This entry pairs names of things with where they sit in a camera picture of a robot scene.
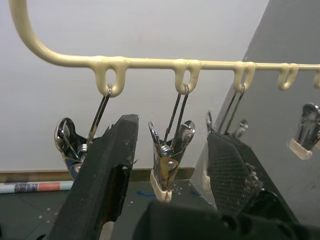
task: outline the black plastic object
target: black plastic object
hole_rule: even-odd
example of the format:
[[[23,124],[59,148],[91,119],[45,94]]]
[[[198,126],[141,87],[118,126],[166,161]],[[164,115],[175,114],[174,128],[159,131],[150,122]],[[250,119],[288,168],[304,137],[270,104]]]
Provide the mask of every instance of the black plastic object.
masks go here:
[[[300,224],[152,202],[132,240],[318,240],[320,229]]]
[[[121,214],[138,138],[137,115],[123,115],[88,149],[49,240],[97,240]]]
[[[208,174],[217,209],[297,222],[252,149],[233,135],[212,131],[208,137]]]

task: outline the dark floor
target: dark floor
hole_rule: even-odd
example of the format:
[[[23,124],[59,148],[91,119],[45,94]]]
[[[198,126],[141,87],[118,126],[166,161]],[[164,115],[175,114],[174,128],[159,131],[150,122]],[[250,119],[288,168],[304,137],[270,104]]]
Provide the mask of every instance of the dark floor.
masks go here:
[[[48,234],[67,196],[68,191],[0,194],[2,239],[35,240]],[[154,199],[149,182],[131,182],[112,240],[130,240],[139,218]],[[212,209],[188,180],[176,182],[172,202]]]

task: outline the wooden baseboard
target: wooden baseboard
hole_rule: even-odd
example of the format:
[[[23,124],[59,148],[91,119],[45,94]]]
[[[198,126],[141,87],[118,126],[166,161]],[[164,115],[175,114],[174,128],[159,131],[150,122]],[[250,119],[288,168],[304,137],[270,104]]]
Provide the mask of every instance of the wooden baseboard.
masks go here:
[[[177,180],[190,179],[193,167],[182,167],[176,174]],[[151,168],[135,168],[131,173],[131,182],[148,182]],[[48,182],[72,180],[67,170],[53,171],[0,171],[0,183]]]

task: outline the white wall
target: white wall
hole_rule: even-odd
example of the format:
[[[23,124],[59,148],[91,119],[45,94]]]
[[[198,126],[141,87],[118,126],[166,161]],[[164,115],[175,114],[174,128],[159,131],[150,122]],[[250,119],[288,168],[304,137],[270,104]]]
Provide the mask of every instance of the white wall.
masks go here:
[[[59,53],[238,61],[267,3],[29,0],[28,10],[38,37]],[[0,171],[65,169],[54,129],[61,118],[70,117],[77,132],[87,136],[101,100],[93,72],[55,66],[30,52],[14,29],[6,0],[0,1],[0,58]],[[114,82],[114,73],[107,75]],[[194,121],[197,132],[181,166],[196,164],[206,141],[205,113],[218,114],[232,78],[227,71],[200,73],[183,118]],[[129,69],[125,88],[110,99],[98,134],[122,114],[139,114],[135,167],[151,168],[148,121],[163,138],[176,96],[172,70]]]

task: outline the cream plastic hanger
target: cream plastic hanger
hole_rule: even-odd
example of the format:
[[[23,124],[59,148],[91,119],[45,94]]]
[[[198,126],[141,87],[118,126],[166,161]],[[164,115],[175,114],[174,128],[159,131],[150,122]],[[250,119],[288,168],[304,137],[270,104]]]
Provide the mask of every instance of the cream plastic hanger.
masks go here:
[[[112,88],[111,97],[116,97],[125,87],[127,69],[172,69],[175,72],[175,89],[180,94],[185,94],[184,74],[190,71],[188,83],[191,93],[198,81],[200,70],[232,70],[234,72],[234,89],[242,91],[242,76],[245,73],[244,87],[247,90],[254,78],[255,71],[279,71],[277,81],[278,88],[287,90],[294,83],[298,71],[315,71],[313,86],[320,88],[319,64],[295,64],[295,63],[255,63],[242,61],[205,61],[185,59],[152,59],[152,58],[128,58],[122,56],[76,56],[54,52],[47,48],[35,35],[28,17],[26,0],[9,0],[12,19],[21,40],[39,58],[64,67],[90,68],[95,74],[95,83],[99,92],[106,96],[108,83],[106,72],[108,69],[115,71],[115,85]]]

